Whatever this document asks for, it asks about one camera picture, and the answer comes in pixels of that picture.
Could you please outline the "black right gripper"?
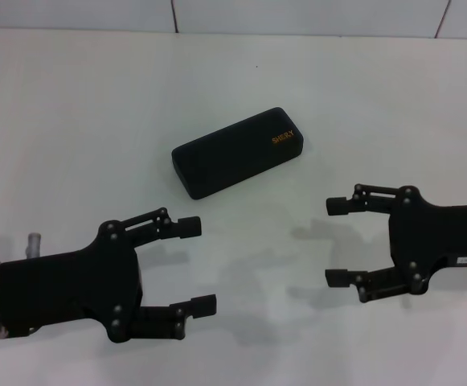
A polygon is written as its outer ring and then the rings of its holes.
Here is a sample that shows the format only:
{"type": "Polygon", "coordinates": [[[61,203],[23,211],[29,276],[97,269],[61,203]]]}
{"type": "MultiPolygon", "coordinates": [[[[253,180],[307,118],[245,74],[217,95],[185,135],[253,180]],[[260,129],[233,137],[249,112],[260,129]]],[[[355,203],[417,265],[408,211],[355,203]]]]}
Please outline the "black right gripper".
{"type": "Polygon", "coordinates": [[[361,303],[424,294],[437,271],[467,268],[467,205],[431,204],[413,186],[397,189],[358,183],[350,199],[328,198],[326,210],[329,216],[391,211],[389,237],[395,266],[374,271],[325,271],[330,288],[353,285],[361,303]]]}

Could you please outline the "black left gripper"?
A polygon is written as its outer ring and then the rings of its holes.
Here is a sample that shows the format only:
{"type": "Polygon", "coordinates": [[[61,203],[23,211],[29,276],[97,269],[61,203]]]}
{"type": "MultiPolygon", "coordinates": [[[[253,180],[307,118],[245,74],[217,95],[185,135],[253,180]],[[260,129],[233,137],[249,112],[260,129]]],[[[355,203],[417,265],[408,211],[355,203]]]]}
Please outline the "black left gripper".
{"type": "Polygon", "coordinates": [[[81,250],[2,263],[0,323],[10,336],[22,337],[31,328],[90,318],[114,343],[130,338],[182,340],[188,318],[216,314],[216,295],[142,306],[134,315],[140,306],[141,278],[133,246],[201,235],[198,216],[173,221],[160,207],[102,224],[96,239],[81,250]]]}

